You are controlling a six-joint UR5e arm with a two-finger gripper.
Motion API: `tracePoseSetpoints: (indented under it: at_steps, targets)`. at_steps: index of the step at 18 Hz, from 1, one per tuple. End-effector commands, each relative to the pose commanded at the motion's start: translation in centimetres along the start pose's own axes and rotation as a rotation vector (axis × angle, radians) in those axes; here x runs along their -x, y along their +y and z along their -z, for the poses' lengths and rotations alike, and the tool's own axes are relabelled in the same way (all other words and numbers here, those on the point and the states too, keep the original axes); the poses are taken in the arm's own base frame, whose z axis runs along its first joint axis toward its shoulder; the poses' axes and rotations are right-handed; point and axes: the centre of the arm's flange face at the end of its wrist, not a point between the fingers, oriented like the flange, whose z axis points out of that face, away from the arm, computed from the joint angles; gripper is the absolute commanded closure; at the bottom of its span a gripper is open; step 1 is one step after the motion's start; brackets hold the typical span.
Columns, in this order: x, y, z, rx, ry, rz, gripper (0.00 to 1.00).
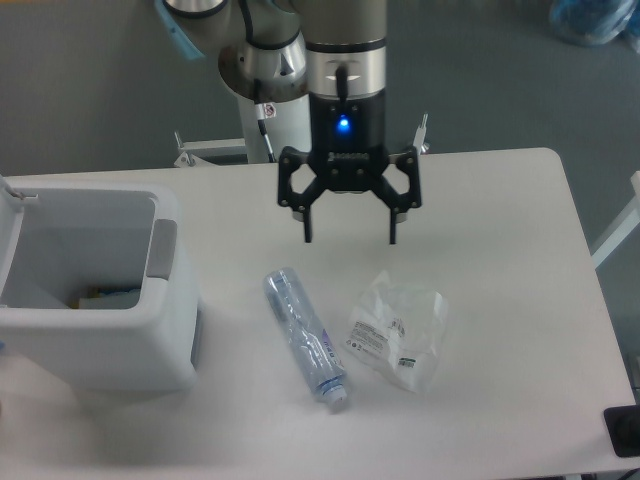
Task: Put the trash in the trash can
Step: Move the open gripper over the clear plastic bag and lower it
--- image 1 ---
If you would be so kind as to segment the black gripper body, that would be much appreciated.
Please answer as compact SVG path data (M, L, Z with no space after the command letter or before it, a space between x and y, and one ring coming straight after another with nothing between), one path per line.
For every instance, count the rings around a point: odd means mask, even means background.
M309 107L308 162L320 186L335 193L372 191L388 165L386 93L345 101L312 94Z

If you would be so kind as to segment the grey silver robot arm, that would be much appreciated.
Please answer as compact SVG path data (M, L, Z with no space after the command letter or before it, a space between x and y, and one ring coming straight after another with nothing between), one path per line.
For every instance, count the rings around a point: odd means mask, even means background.
M307 148L268 146L277 201L304 225L325 192L371 193L392 224L422 204L414 143L385 144L387 5L383 1L160 1L169 32L214 54L223 81L249 100L261 138L267 105L308 102Z

